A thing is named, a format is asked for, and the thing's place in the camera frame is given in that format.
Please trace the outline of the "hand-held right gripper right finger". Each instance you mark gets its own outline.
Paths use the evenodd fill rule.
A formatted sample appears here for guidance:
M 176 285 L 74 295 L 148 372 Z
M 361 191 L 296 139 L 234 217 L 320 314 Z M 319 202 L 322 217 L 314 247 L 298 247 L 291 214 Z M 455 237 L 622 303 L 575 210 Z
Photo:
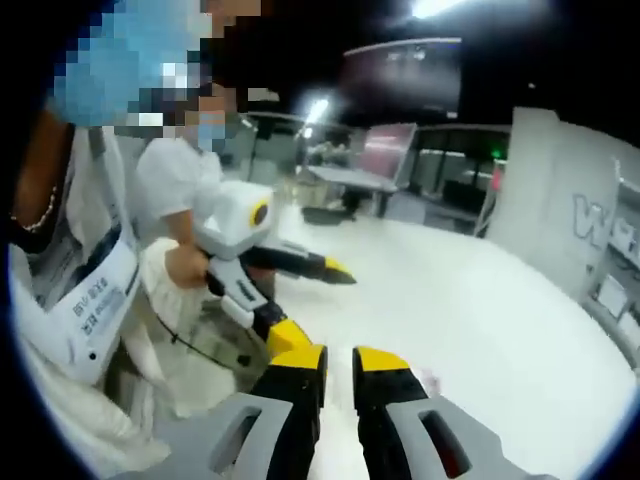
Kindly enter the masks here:
M 409 364 L 399 356 L 371 347 L 352 350 L 354 408 L 358 440 L 371 479 L 411 479 L 409 462 L 387 406 L 429 397 Z M 447 479 L 471 469 L 458 439 L 436 414 L 419 421 L 434 441 L 436 457 Z

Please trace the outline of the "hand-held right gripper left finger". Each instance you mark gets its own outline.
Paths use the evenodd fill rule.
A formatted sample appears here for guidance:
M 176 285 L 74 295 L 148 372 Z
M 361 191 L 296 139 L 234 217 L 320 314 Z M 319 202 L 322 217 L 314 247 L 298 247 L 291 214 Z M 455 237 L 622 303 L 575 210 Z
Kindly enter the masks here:
M 305 479 L 319 440 L 327 347 L 276 356 L 247 393 L 219 404 L 181 479 Z

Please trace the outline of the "person's left hand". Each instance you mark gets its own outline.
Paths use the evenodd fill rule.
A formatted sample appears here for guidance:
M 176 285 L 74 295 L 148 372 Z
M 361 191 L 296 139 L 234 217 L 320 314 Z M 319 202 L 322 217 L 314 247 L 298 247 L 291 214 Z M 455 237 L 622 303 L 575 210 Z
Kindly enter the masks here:
M 183 289 L 206 285 L 209 259 L 193 245 L 179 245 L 165 254 L 165 267 L 173 283 Z

